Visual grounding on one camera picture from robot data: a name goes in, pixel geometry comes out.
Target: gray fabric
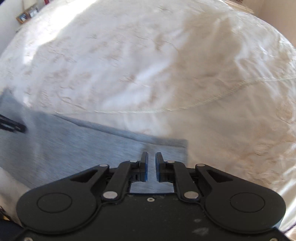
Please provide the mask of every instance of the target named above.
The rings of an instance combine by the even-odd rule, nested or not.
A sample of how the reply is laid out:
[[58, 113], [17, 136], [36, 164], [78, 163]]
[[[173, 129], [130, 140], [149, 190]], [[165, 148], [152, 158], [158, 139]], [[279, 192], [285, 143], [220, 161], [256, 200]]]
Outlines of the gray fabric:
[[0, 114], [27, 126], [26, 133], [0, 130], [0, 166], [29, 188], [59, 180], [101, 163], [117, 167], [149, 153], [148, 182], [137, 182], [131, 192], [172, 192], [170, 183], [157, 183], [155, 153], [165, 160], [187, 160], [185, 140], [143, 134], [30, 110], [6, 90]]

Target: metal pin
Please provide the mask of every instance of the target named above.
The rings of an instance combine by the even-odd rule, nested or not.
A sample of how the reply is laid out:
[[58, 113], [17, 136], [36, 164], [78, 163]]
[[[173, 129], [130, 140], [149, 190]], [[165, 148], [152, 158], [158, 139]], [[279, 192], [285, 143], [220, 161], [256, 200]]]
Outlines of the metal pin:
[[147, 201], [148, 201], [148, 202], [154, 202], [155, 199], [154, 199], [153, 197], [148, 197], [148, 198], [147, 198]]
[[185, 192], [184, 197], [188, 199], [196, 199], [198, 198], [198, 193], [193, 191]]
[[103, 197], [107, 199], [114, 199], [118, 196], [117, 192], [107, 191], [103, 193]]

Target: wooden picture frame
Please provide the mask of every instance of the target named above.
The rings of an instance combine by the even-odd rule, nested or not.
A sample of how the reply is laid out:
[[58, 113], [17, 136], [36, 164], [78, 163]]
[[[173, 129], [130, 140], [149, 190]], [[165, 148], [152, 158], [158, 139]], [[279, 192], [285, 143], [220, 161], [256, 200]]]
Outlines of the wooden picture frame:
[[17, 16], [17, 21], [20, 24], [24, 24], [25, 22], [27, 22], [31, 17], [29, 16], [29, 14], [27, 14], [26, 12], [22, 12], [19, 16]]

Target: photo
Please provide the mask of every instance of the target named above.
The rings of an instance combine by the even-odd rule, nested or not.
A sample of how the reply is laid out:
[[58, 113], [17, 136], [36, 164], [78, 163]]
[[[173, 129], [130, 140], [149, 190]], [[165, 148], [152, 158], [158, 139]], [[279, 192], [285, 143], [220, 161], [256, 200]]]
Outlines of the photo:
[[30, 18], [30, 16], [28, 14], [26, 14], [25, 12], [23, 12], [20, 16], [17, 17], [17, 20], [19, 21], [19, 23], [23, 24], [29, 18]]
[[33, 18], [38, 13], [38, 8], [31, 7], [28, 10], [26, 10], [26, 13], [30, 16], [30, 18]]

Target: white fabric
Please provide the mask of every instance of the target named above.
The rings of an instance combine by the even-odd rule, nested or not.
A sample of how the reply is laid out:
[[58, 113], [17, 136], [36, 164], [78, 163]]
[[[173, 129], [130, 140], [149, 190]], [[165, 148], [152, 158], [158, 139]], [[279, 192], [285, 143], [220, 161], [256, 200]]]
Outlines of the white fabric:
[[295, 56], [269, 24], [218, 0], [56, 0], [2, 54], [1, 87], [35, 110], [187, 139], [190, 167], [281, 194], [286, 230], [296, 217]]

